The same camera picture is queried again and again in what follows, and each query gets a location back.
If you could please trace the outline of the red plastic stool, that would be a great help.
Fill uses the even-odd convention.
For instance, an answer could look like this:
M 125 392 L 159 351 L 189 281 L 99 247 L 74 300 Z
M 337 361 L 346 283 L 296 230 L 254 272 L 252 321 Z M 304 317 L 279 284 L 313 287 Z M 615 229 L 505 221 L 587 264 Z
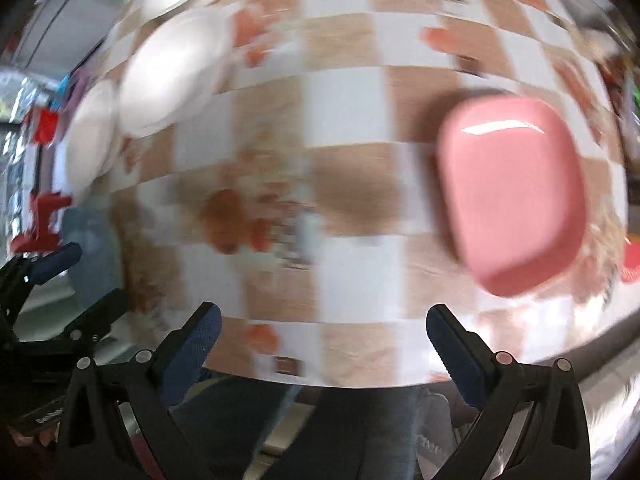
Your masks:
M 31 192 L 29 209 L 32 212 L 32 226 L 18 234 L 10 244 L 12 255 L 44 254 L 55 252 L 60 247 L 60 236 L 50 227 L 52 214 L 69 207 L 73 199 L 69 195 Z

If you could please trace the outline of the checkered patterned tablecloth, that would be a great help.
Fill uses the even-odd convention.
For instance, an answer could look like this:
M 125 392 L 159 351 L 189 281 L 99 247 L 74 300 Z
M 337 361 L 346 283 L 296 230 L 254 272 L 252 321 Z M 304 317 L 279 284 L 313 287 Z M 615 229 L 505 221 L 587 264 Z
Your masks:
M 618 275 L 627 190 L 613 107 L 565 0 L 219 0 L 241 27 L 200 114 L 125 143 L 89 202 L 122 245 L 118 339 L 156 346 L 202 302 L 212 370 L 313 386 L 445 378 L 424 330 L 448 304 L 519 360 L 638 309 Z M 499 297 L 454 255 L 435 142 L 449 107 L 532 96 L 570 126 L 589 200 L 577 260 Z

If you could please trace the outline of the white paper bowl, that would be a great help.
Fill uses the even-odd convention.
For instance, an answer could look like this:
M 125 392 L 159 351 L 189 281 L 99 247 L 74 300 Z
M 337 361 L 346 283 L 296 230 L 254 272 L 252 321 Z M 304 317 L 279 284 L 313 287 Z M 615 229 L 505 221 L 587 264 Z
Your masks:
M 122 130 L 145 138 L 198 113 L 228 75 L 232 44 L 231 20 L 213 6 L 184 11 L 161 24 L 122 75 Z

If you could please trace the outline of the pink square plate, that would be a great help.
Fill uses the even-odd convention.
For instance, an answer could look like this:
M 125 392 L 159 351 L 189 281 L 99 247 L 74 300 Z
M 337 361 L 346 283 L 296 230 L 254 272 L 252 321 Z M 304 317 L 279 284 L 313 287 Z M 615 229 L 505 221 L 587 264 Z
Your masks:
M 521 296 L 572 265 L 587 227 L 585 179 L 551 105 L 511 93 L 467 99 L 442 122 L 436 153 L 454 246 L 477 284 Z

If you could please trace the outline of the white cabinet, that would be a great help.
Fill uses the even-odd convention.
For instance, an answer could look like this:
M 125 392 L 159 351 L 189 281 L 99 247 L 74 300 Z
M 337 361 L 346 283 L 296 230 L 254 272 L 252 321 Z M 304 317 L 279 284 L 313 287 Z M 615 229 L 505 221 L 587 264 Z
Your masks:
M 35 9 L 6 50 L 8 63 L 26 73 L 63 79 L 111 29 L 124 0 L 36 0 Z

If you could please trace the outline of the red plastic basin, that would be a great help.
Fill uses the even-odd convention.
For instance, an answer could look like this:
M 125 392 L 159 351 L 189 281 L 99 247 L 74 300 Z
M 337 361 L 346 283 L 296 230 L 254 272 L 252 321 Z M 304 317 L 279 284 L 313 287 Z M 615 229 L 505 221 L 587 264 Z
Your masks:
M 32 143 L 47 145 L 53 142 L 60 114 L 47 107 L 35 106 L 32 109 Z

